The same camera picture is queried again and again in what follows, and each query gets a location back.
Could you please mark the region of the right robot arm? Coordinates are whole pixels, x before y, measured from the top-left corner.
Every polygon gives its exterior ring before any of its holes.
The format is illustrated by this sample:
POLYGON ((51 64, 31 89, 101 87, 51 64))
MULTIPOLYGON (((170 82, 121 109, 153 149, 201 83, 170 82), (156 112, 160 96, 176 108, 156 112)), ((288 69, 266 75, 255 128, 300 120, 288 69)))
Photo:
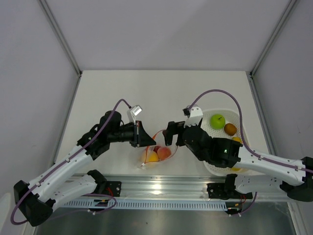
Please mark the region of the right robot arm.
POLYGON ((186 146, 202 162, 218 168, 243 168, 258 172, 256 176, 229 174, 223 191, 228 197, 253 192, 281 191, 301 201, 313 200, 313 160, 286 159, 250 149, 245 142, 209 136, 200 125, 185 126, 184 122, 168 123, 162 132, 167 146, 177 136, 176 146, 186 146))

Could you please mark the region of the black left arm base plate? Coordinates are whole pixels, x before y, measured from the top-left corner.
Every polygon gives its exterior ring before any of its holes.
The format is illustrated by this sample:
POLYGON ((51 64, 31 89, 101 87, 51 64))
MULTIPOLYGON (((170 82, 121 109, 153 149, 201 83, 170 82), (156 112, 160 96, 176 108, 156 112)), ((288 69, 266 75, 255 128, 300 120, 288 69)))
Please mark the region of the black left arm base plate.
POLYGON ((121 181, 106 181, 100 184, 97 193, 106 194, 113 197, 119 197, 121 194, 122 182, 121 181))

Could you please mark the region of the red grape bunch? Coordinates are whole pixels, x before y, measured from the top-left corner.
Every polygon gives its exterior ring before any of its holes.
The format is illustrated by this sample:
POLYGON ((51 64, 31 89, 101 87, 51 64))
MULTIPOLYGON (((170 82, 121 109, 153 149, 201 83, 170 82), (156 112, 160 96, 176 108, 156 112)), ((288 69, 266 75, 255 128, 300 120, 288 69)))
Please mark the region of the red grape bunch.
POLYGON ((157 151, 161 148, 161 146, 157 145, 154 147, 153 151, 157 153, 157 151))

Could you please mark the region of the clear orange zip top bag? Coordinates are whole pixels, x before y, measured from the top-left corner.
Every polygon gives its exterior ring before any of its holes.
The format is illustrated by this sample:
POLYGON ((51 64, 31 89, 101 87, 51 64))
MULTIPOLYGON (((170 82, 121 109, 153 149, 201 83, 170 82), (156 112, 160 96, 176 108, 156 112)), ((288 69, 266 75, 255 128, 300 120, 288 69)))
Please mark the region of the clear orange zip top bag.
POLYGON ((166 145, 163 135, 164 129, 156 132, 152 139, 156 142, 155 145, 149 145, 139 148, 134 153, 133 165, 140 170, 152 170, 160 168, 176 154, 178 146, 174 143, 166 145))

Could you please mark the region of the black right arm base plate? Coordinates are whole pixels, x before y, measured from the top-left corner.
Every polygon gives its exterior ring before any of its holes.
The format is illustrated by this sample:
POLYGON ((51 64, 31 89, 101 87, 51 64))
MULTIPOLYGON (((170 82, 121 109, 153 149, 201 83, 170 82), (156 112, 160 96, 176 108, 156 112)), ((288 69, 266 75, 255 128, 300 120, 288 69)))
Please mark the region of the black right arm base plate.
POLYGON ((208 197, 210 199, 252 199, 252 193, 240 193, 234 186, 227 185, 226 183, 209 183, 207 184, 208 197))

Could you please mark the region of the red peach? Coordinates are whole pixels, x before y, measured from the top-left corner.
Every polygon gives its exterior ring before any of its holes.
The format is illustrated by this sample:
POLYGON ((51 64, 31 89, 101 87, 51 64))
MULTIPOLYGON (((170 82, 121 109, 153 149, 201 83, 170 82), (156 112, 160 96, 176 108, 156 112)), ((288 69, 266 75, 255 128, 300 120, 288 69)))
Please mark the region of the red peach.
POLYGON ((157 155, 160 161, 164 161, 172 155, 172 151, 168 147, 160 147, 157 150, 157 155))

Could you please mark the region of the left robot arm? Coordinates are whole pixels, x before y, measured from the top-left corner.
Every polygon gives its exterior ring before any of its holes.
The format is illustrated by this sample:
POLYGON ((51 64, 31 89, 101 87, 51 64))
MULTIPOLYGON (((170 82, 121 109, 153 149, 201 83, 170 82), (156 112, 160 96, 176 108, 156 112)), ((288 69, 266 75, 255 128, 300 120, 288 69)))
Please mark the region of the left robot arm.
POLYGON ((67 180, 77 170, 108 151, 111 143, 116 142, 128 142, 132 147, 146 147, 156 143, 145 132, 141 121, 123 124, 119 112, 108 111, 98 124, 77 141, 63 160, 28 183, 20 180, 14 185, 16 206, 13 211, 20 211, 25 222, 36 227, 47 221, 60 206, 80 196, 108 193, 112 197, 107 179, 98 170, 90 170, 71 183, 67 180))

